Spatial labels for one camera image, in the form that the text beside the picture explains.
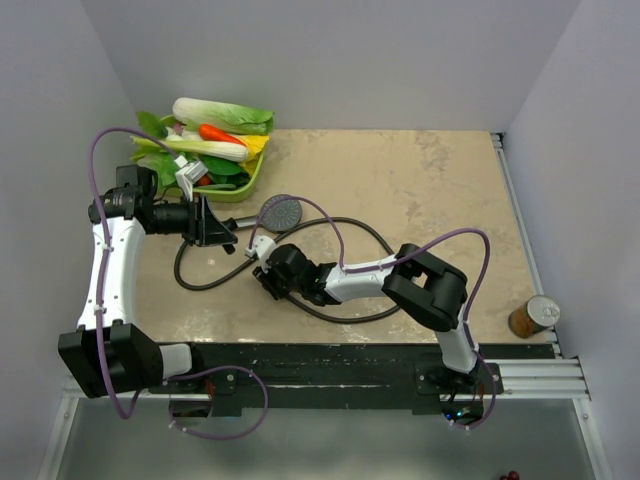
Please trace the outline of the grey shower head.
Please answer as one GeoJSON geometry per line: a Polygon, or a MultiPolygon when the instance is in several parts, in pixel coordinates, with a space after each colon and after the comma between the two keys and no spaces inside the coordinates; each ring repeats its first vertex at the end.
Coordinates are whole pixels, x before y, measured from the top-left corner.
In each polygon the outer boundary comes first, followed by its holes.
{"type": "Polygon", "coordinates": [[[271,233],[285,233],[297,226],[302,216],[303,210],[298,200],[287,200],[287,195],[279,194],[270,197],[258,214],[231,219],[231,230],[248,230],[258,226],[271,233]]]}

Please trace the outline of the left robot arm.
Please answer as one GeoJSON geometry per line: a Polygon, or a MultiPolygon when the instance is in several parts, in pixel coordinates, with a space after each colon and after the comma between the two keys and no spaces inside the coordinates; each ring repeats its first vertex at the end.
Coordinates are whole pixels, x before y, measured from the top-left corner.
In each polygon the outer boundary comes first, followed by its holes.
{"type": "Polygon", "coordinates": [[[221,246],[233,253],[236,236],[204,198],[157,203],[157,174],[136,165],[116,170],[116,185],[88,209],[94,259],[89,292],[75,331],[60,335],[58,352],[89,398],[111,390],[150,389],[172,378],[185,392],[200,390],[207,368],[186,343],[162,346],[143,333],[135,318],[135,279],[148,235],[177,234],[197,247],[221,246]]]}

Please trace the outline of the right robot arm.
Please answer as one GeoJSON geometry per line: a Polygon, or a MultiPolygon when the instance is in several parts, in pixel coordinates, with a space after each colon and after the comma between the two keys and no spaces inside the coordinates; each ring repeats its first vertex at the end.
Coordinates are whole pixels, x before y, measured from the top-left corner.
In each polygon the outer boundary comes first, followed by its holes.
{"type": "Polygon", "coordinates": [[[480,382],[478,347],[466,326],[477,291],[468,292],[467,276],[425,247],[405,244],[397,254],[367,263],[316,265],[297,246],[259,235],[245,255],[259,262],[254,276],[275,299],[295,292],[322,307],[361,298],[391,299],[435,332],[452,390],[466,393],[480,382]]]}

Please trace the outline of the green plastic tray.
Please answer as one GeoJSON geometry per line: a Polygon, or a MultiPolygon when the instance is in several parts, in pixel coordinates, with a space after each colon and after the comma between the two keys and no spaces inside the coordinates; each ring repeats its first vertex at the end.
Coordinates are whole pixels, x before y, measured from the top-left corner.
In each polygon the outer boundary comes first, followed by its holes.
{"type": "MultiPolygon", "coordinates": [[[[158,139],[159,141],[168,141],[168,140],[205,141],[198,134],[198,128],[201,124],[195,125],[195,126],[186,125],[176,120],[173,116],[173,113],[171,115],[160,117],[160,118],[167,127],[168,135],[165,139],[158,139]]],[[[165,150],[164,148],[158,148],[158,147],[138,146],[138,149],[136,150],[135,155],[132,157],[132,160],[136,162],[138,159],[140,159],[141,157],[144,157],[145,155],[148,155],[151,153],[157,153],[157,152],[168,153],[174,159],[180,155],[183,155],[188,161],[196,161],[196,160],[201,161],[199,159],[199,156],[204,155],[204,154],[193,154],[193,153],[185,153],[185,152],[173,152],[171,150],[165,150]]],[[[198,187],[197,185],[195,185],[194,191],[197,193],[208,192],[211,195],[212,199],[219,202],[242,201],[250,195],[252,189],[254,188],[254,183],[256,181],[259,169],[261,168],[262,159],[263,159],[263,152],[260,155],[259,162],[257,165],[257,170],[255,171],[254,176],[250,177],[249,182],[243,187],[240,187],[237,189],[223,189],[222,185],[213,185],[211,183],[210,185],[207,185],[204,187],[198,187]]]]}

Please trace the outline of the toy spinach leaves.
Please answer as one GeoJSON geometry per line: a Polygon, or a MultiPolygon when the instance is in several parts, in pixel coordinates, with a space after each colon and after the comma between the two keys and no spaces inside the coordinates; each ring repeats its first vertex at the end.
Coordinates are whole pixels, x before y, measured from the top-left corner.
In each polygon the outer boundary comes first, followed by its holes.
{"type": "Polygon", "coordinates": [[[222,185],[223,189],[237,189],[250,180],[249,173],[236,162],[209,155],[200,155],[199,159],[208,169],[213,185],[222,185]]]}

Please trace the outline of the toy leek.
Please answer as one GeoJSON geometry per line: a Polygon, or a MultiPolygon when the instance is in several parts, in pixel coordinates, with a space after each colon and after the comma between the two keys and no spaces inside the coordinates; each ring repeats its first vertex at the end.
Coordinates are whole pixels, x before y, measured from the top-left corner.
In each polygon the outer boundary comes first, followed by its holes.
{"type": "Polygon", "coordinates": [[[185,152],[193,154],[204,154],[214,156],[236,163],[248,161],[250,158],[249,149],[244,145],[218,141],[196,141],[196,140],[168,140],[155,142],[140,136],[131,136],[131,140],[138,146],[158,147],[173,152],[185,152]]]}

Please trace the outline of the toy green lettuce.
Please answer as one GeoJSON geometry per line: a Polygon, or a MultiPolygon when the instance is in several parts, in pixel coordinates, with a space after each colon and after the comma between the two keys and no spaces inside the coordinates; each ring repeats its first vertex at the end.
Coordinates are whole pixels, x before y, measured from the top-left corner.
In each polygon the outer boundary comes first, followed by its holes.
{"type": "Polygon", "coordinates": [[[178,168],[174,158],[168,153],[151,153],[136,161],[141,167],[153,170],[158,176],[158,186],[166,188],[176,184],[175,174],[178,168]]]}

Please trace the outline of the toy yellow corn husk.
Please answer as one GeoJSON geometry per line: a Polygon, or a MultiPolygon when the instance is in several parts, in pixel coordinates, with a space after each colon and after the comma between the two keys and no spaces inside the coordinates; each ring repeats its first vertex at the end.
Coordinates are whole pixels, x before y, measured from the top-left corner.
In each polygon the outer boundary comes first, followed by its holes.
{"type": "Polygon", "coordinates": [[[236,138],[241,141],[248,150],[247,158],[240,163],[240,166],[250,177],[253,177],[257,170],[260,155],[266,148],[270,137],[268,135],[236,135],[236,138]]]}

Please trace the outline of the toy carrot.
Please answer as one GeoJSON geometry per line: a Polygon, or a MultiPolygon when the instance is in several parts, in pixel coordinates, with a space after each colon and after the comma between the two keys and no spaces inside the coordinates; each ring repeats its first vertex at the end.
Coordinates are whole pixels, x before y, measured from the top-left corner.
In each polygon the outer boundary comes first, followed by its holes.
{"type": "Polygon", "coordinates": [[[205,141],[245,145],[242,140],[210,124],[201,124],[198,128],[198,134],[205,141]]]}

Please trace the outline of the toy napa cabbage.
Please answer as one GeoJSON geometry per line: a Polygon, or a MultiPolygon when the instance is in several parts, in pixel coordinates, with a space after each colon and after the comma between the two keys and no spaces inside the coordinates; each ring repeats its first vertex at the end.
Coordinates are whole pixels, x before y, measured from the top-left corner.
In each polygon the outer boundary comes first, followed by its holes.
{"type": "Polygon", "coordinates": [[[176,120],[189,126],[209,124],[240,135],[271,133],[275,115],[270,110],[187,97],[174,102],[172,113],[176,120]]]}

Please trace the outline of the toy leaf dark green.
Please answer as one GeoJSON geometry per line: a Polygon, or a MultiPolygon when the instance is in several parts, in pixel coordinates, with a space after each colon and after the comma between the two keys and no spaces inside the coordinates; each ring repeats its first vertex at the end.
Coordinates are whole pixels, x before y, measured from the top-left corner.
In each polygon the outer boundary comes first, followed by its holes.
{"type": "Polygon", "coordinates": [[[160,117],[148,111],[136,112],[136,118],[141,130],[157,139],[165,139],[168,135],[167,127],[160,117]]]}

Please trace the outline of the brown tin can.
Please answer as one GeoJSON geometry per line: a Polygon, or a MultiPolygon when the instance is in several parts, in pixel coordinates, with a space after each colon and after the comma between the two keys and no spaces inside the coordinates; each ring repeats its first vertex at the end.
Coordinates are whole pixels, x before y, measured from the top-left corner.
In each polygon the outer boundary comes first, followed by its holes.
{"type": "Polygon", "coordinates": [[[507,324],[514,335],[526,339],[554,327],[560,317],[561,309],[553,299],[535,295],[511,312],[507,324]]]}

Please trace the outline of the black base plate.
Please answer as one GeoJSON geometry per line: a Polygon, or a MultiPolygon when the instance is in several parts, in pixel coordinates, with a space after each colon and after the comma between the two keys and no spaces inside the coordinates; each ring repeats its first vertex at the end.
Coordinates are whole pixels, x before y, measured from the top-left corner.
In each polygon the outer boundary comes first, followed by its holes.
{"type": "Polygon", "coordinates": [[[435,344],[195,343],[194,372],[204,378],[151,388],[174,398],[206,395],[213,413],[244,408],[409,410],[440,415],[468,404],[471,385],[450,387],[435,344]]]}

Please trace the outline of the right side aluminium rail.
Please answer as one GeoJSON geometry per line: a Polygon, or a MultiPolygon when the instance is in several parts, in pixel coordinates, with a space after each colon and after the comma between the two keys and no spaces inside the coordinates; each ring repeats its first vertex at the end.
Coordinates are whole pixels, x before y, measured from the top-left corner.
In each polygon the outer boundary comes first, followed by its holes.
{"type": "Polygon", "coordinates": [[[516,221],[516,225],[519,231],[520,240],[522,243],[524,255],[527,261],[529,274],[533,283],[534,292],[536,294],[543,295],[544,289],[541,283],[540,275],[538,272],[537,264],[533,255],[531,243],[529,241],[526,225],[524,223],[524,219],[522,217],[519,201],[514,189],[514,184],[509,172],[507,157],[505,154],[505,149],[503,145],[503,134],[500,133],[491,133],[490,134],[491,141],[495,150],[495,154],[500,166],[500,170],[503,176],[503,180],[506,186],[506,190],[509,196],[509,200],[511,203],[513,215],[516,221]]]}

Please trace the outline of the aluminium frame rail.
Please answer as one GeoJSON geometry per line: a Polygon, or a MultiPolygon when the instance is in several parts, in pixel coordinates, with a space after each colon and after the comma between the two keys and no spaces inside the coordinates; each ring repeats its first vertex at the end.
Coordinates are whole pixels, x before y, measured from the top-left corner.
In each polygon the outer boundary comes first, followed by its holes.
{"type": "Polygon", "coordinates": [[[218,422],[248,436],[200,439],[169,425],[170,397],[146,393],[132,418],[73,382],[43,479],[607,479],[576,359],[502,359],[504,391],[478,428],[400,410],[250,410],[218,422]]]}

